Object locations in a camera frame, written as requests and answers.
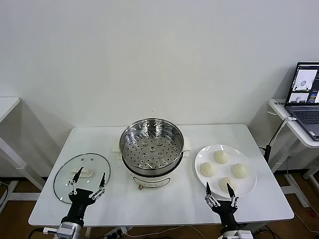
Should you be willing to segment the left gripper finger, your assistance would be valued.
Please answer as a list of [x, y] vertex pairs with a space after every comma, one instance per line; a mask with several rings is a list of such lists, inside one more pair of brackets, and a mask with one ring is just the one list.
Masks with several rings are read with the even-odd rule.
[[93, 200], [97, 200], [100, 196], [102, 196], [105, 193], [105, 185], [106, 185], [105, 176], [106, 176], [106, 173], [104, 172], [101, 178], [98, 190], [90, 196]]
[[76, 195], [76, 184], [80, 178], [81, 172], [83, 170], [84, 167], [81, 167], [73, 176], [72, 180], [68, 181], [67, 185], [68, 185], [68, 195]]

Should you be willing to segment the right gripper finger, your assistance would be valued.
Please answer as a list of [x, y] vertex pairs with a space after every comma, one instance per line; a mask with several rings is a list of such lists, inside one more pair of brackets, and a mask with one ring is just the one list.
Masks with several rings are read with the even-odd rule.
[[227, 190], [228, 190], [229, 196], [231, 198], [231, 207], [237, 207], [237, 201], [238, 201], [239, 197], [237, 197], [235, 195], [235, 192], [229, 183], [227, 183], [226, 185], [227, 185]]
[[209, 183], [206, 182], [206, 196], [205, 196], [205, 201], [208, 204], [209, 207], [219, 207], [220, 203], [215, 199], [215, 197], [212, 195]]

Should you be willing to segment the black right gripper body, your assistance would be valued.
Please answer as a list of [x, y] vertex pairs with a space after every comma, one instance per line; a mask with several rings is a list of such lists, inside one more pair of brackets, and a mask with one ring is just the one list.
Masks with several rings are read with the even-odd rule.
[[234, 213], [237, 211], [235, 206], [232, 206], [231, 201], [217, 201], [219, 205], [213, 206], [212, 211], [219, 215], [221, 224], [227, 228], [237, 227], [237, 222], [234, 218]]

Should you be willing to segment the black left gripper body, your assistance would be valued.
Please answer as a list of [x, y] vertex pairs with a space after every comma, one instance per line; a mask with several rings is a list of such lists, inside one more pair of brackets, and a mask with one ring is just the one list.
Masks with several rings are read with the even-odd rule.
[[65, 217], [66, 221], [80, 221], [84, 219], [85, 211], [88, 206], [94, 204], [96, 199], [91, 196], [93, 191], [86, 189], [76, 189], [69, 194], [71, 206]]

